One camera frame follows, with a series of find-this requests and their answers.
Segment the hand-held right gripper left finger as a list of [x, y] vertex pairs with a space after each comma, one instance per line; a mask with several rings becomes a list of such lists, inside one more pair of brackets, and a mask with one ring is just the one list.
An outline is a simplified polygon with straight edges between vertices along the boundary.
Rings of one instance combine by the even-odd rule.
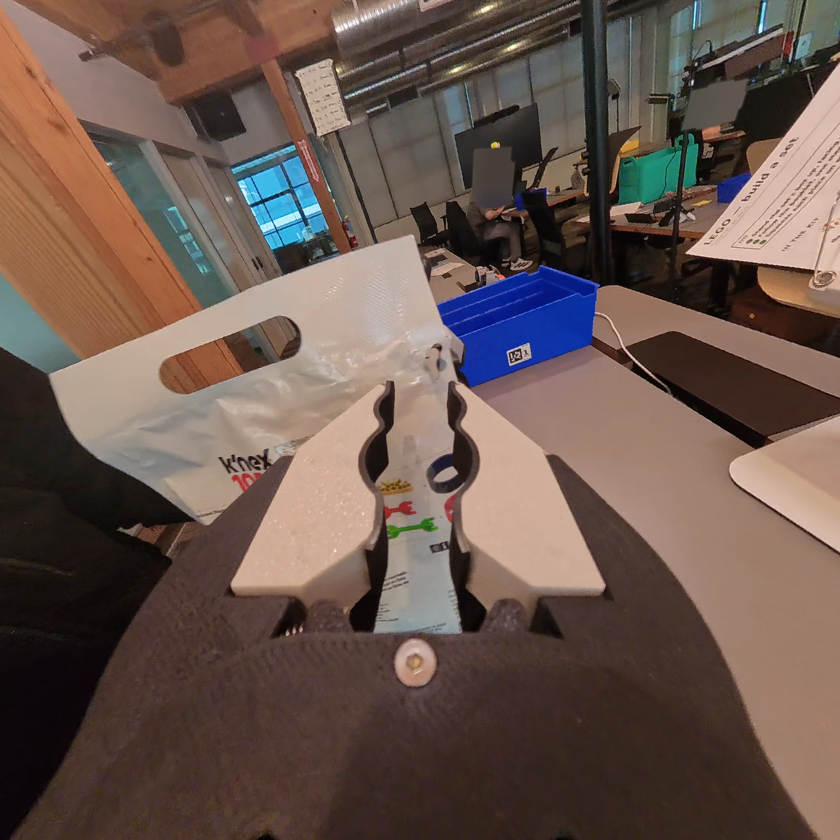
[[330, 602], [373, 628], [388, 564], [376, 482], [389, 464], [395, 384], [376, 385], [312, 436], [289, 464], [230, 588], [306, 608]]

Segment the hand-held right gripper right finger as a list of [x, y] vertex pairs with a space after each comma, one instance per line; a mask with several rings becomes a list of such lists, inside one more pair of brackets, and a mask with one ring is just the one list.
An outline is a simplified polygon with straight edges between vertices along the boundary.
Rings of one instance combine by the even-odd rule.
[[468, 387], [450, 383], [457, 489], [449, 570], [460, 625], [479, 628], [502, 601], [529, 625], [543, 599], [600, 597], [606, 583], [560, 484], [560, 460]]

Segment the printed plastic toy bag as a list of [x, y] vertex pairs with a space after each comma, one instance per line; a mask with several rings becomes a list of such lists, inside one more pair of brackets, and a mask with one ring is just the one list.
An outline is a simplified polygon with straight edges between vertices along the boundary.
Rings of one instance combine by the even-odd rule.
[[[388, 564], [374, 629], [456, 634], [449, 571], [452, 336], [413, 241], [395, 239], [282, 277], [50, 376], [76, 440], [209, 524], [376, 385], [395, 384], [388, 466], [377, 480]], [[289, 358], [189, 395], [165, 361], [257, 324], [291, 321]]]

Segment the person's left forearm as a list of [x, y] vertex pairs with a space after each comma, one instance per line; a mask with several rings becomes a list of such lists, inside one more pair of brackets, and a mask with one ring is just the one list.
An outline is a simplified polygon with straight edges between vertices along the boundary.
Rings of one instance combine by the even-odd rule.
[[143, 482], [91, 455], [69, 430], [48, 375], [1, 350], [1, 487], [53, 494], [101, 530], [188, 522]]

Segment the black desk mat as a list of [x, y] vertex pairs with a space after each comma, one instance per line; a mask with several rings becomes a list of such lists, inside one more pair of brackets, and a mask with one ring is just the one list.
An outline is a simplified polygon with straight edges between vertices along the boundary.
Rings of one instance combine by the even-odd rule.
[[655, 376], [677, 400], [752, 448], [839, 414], [837, 396], [682, 332], [636, 342], [629, 352], [636, 373]]

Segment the grey table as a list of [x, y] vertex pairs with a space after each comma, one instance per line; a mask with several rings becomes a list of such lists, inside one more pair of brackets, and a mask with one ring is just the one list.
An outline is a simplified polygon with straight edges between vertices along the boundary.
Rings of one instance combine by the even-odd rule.
[[505, 279], [492, 266], [473, 266], [447, 248], [418, 249], [428, 274], [428, 285], [437, 305], [484, 285]]

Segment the white document stand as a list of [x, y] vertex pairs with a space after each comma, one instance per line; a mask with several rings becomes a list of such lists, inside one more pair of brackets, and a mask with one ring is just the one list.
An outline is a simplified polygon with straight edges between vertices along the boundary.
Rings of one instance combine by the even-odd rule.
[[[824, 267], [826, 245], [838, 227], [838, 196], [818, 235], [811, 270], [761, 267], [787, 306], [838, 319], [838, 258]], [[733, 482], [762, 504], [839, 551], [839, 418], [834, 415], [791, 430], [753, 455], [733, 460]]]

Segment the person's black clothing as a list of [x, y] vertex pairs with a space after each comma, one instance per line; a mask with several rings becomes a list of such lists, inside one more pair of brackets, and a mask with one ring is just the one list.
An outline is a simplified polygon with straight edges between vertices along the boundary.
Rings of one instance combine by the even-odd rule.
[[114, 648], [170, 566], [53, 494], [2, 489], [1, 838], [57, 772]]

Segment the black office chair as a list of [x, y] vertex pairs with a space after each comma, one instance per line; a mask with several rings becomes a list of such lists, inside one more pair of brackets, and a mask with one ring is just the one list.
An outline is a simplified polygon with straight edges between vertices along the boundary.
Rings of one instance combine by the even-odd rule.
[[465, 210], [456, 201], [445, 205], [448, 249], [472, 266], [485, 265], [487, 247], [470, 225]]
[[433, 248], [448, 246], [449, 234], [445, 228], [446, 225], [443, 230], [438, 229], [436, 217], [427, 203], [412, 206], [411, 215], [419, 233], [420, 246]]

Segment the paned window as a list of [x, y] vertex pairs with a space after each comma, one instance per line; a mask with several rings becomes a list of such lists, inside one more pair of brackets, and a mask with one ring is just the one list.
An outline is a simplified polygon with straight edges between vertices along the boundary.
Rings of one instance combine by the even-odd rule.
[[303, 247], [310, 261], [338, 253], [306, 168], [291, 146], [238, 164], [232, 174], [276, 256], [291, 246]]

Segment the green tote bag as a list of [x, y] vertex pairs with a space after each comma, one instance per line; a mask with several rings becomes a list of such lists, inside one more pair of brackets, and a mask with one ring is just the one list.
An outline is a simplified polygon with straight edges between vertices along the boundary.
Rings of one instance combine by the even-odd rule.
[[679, 180], [683, 136], [662, 150], [622, 158], [618, 167], [619, 204], [648, 204], [675, 193]]

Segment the white paper chart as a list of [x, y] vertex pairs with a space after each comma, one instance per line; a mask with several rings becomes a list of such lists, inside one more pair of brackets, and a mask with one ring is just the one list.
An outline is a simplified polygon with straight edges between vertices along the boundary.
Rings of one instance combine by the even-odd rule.
[[318, 137], [352, 126], [333, 59], [323, 59], [300, 68], [295, 71], [295, 78]]

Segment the black wall screen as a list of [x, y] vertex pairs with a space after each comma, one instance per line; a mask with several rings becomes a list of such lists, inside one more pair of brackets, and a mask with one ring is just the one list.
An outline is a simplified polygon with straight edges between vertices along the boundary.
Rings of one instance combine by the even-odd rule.
[[466, 190], [472, 185], [475, 150], [489, 149], [494, 143], [511, 150], [517, 176], [521, 175], [523, 168], [540, 164], [543, 148], [538, 103], [492, 113], [473, 128], [455, 135], [458, 163]]

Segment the black wall speaker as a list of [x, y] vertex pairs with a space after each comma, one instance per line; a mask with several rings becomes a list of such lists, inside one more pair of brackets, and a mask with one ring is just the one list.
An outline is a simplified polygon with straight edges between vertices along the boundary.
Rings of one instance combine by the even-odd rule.
[[186, 101], [182, 109], [202, 140], [225, 142], [246, 133], [246, 126], [228, 91], [213, 91]]

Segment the silver air duct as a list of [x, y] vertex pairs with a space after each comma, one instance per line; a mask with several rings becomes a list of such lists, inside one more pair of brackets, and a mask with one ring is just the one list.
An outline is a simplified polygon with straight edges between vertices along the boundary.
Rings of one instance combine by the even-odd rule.
[[561, 1], [345, 2], [332, 10], [331, 27], [339, 55], [350, 60], [439, 35], [449, 43], [546, 15], [566, 19], [579, 8]]

